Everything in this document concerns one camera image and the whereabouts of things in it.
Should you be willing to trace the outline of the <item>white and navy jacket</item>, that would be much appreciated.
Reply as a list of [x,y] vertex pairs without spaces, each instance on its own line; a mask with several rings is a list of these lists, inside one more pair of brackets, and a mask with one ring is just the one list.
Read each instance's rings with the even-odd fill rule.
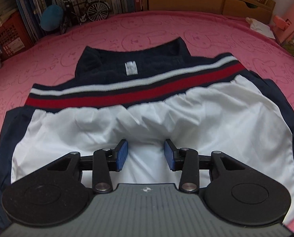
[[294,219],[294,110],[263,60],[246,69],[232,54],[193,57],[178,38],[146,50],[86,47],[75,76],[17,92],[0,132],[0,230],[10,225],[3,191],[42,166],[77,151],[92,155],[129,143],[119,183],[178,182],[165,161],[171,139],[201,155],[220,150],[283,184]]

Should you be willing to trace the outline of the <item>pink rabbit print towel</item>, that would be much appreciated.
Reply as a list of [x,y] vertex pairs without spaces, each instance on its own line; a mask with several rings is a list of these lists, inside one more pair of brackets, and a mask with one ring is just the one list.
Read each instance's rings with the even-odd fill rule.
[[[56,86],[75,76],[77,59],[86,47],[139,51],[181,38],[193,57],[230,53],[248,70],[263,60],[264,79],[272,79],[294,110],[294,57],[276,41],[250,29],[244,19],[195,12],[139,12],[87,23],[64,35],[50,36],[8,59],[0,69],[0,103],[34,84]],[[0,132],[6,108],[0,107]]]

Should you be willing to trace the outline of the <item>crumpled white tissue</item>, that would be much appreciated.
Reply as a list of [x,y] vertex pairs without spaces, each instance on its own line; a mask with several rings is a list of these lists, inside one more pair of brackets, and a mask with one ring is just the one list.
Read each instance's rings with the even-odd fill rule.
[[275,36],[268,25],[249,17],[246,17],[245,21],[250,25],[251,30],[258,32],[261,35],[266,36],[270,39],[275,40]]

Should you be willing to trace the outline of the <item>miniature bicycle model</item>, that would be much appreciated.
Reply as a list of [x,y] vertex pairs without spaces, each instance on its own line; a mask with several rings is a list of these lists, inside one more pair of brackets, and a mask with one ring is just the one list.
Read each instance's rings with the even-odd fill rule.
[[65,34],[70,26],[76,24],[82,25],[87,21],[96,22],[105,20],[110,15],[110,5],[102,0],[84,0],[85,7],[80,16],[74,10],[74,0],[61,1],[64,3],[65,11],[59,27],[60,34]]

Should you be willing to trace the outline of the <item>blue plush ball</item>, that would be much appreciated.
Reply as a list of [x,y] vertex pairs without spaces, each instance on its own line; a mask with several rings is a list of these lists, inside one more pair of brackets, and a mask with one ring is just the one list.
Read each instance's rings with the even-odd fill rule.
[[58,5],[51,5],[46,8],[40,19],[40,26],[43,30],[51,32],[56,30],[63,19],[64,11]]

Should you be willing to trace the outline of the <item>red plastic basket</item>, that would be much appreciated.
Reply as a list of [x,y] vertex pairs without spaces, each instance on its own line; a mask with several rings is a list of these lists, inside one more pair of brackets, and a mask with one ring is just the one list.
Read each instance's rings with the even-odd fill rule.
[[7,60],[34,46],[22,18],[14,12],[0,26],[0,58]]

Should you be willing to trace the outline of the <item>wooden desk drawer organizer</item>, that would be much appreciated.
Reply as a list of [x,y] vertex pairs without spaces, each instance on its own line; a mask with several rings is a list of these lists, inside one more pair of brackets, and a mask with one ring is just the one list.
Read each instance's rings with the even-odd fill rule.
[[273,0],[142,0],[143,10],[194,11],[221,14],[226,17],[254,18],[268,24],[275,7]]

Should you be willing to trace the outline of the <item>pink triangular toy house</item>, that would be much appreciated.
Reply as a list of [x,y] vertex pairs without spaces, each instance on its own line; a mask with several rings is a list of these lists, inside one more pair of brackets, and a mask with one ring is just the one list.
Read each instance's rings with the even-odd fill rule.
[[282,17],[275,15],[273,22],[272,31],[276,41],[294,56],[294,4]]

